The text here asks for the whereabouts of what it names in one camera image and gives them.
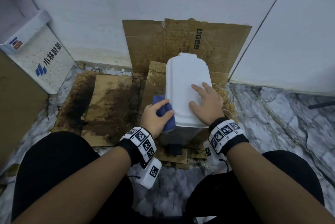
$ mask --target forearm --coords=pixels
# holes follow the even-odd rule
[[[243,190],[265,223],[334,223],[334,217],[300,184],[249,143],[227,153]]]
[[[13,223],[89,223],[130,167],[127,151],[115,147],[52,188]]]

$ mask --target blue logo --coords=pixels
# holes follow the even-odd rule
[[[35,70],[37,77],[42,76],[43,74],[47,74],[47,69],[45,66],[42,68],[41,64],[37,66],[37,69]]]

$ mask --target floor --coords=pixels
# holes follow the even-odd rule
[[[85,70],[99,70],[85,67]],[[0,184],[7,184],[0,197],[0,224],[10,223],[15,176],[2,174],[13,163],[20,163],[25,152],[48,134],[56,121],[58,108],[64,102],[75,75],[83,69],[74,66],[60,91],[49,98],[47,111],[42,111],[20,146],[0,170]],[[107,74],[128,74],[124,71],[101,70]],[[296,94],[268,87],[227,84],[226,91],[234,103],[241,127],[250,143],[261,153],[288,150],[304,158],[316,172],[324,192],[326,208],[335,215],[335,107],[309,110],[307,105],[329,100]],[[110,148],[95,148],[100,154]],[[134,166],[129,171],[135,174]],[[178,216],[195,186],[208,174],[205,163],[193,161],[189,170],[162,167],[150,190],[134,184],[133,208],[147,216]]]

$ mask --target white tank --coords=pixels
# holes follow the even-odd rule
[[[203,128],[207,128],[189,108],[190,101],[201,104],[201,97],[191,84],[202,87],[203,82],[212,86],[208,67],[197,55],[179,53],[167,62],[165,98],[170,99],[176,127],[161,135],[162,144],[185,145]]]

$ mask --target container lid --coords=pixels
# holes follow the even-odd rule
[[[202,87],[203,82],[212,86],[208,67],[197,55],[179,53],[167,62],[165,97],[170,99],[176,126],[207,128],[189,108],[190,101],[201,104],[201,97],[191,84]]]

